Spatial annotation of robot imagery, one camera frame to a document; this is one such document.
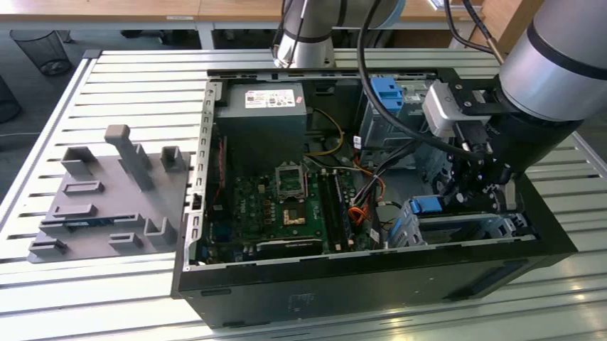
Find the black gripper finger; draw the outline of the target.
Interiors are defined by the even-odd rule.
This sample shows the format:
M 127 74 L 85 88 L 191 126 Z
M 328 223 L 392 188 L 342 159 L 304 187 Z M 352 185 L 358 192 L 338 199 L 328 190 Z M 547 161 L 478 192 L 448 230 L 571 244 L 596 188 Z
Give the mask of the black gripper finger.
M 444 190 L 444 203 L 448 211 L 483 212 L 478 194 L 478 175 L 484 160 L 455 158 L 451 167 L 451 180 Z
M 512 179 L 504 184 L 491 183 L 483 189 L 491 199 L 491 209 L 495 212 L 515 212 L 518 210 L 516 185 Z

